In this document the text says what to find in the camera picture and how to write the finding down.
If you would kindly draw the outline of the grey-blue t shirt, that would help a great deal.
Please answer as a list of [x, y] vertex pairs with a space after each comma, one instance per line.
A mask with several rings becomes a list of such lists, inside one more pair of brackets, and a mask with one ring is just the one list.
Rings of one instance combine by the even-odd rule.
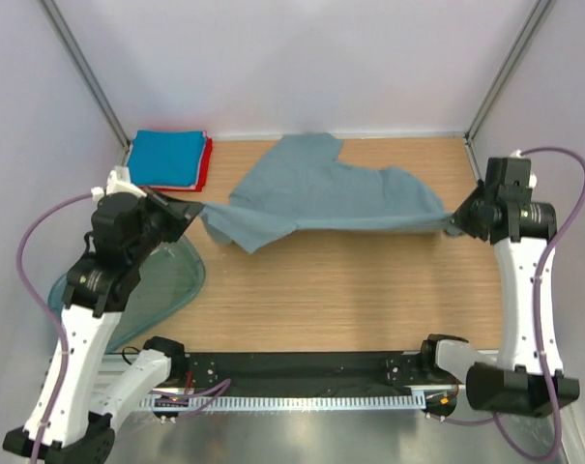
[[253, 253], [304, 230], [437, 232], [449, 226], [438, 195], [398, 167], [340, 161], [327, 133], [285, 135], [201, 218], [217, 243]]

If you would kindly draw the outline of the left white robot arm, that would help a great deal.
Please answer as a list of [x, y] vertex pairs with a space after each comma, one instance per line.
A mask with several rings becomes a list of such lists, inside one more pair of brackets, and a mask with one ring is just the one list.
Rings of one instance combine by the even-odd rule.
[[55, 314], [41, 305], [58, 334], [44, 386], [30, 418], [2, 445], [33, 463], [103, 463], [137, 403], [160, 384], [180, 385], [188, 373], [183, 344], [155, 337], [117, 381], [94, 392], [141, 266], [159, 245], [179, 241], [203, 204], [133, 185], [86, 196], [96, 209], [85, 250], [66, 273], [64, 307]]

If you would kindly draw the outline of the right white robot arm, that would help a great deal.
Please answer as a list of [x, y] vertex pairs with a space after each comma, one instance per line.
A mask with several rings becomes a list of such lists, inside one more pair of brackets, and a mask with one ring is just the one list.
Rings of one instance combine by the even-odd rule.
[[452, 216], [460, 232], [491, 244], [502, 292], [502, 341], [496, 357], [465, 339], [431, 334], [418, 369], [431, 383], [462, 382], [469, 405], [494, 414], [544, 418], [580, 395], [564, 373], [554, 332], [552, 266], [558, 234], [554, 207], [533, 200], [536, 177], [515, 152], [491, 158], [485, 177]]

